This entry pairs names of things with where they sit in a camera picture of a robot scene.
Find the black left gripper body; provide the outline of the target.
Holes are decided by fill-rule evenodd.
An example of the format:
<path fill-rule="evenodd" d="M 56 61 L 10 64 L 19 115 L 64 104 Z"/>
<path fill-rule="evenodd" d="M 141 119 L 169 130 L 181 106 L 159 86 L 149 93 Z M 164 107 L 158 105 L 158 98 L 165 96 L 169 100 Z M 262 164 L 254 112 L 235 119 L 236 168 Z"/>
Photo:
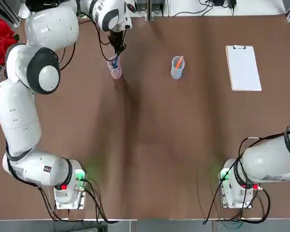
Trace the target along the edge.
<path fill-rule="evenodd" d="M 111 45 L 121 45 L 123 44 L 124 30 L 122 31 L 110 31 L 108 39 Z"/>

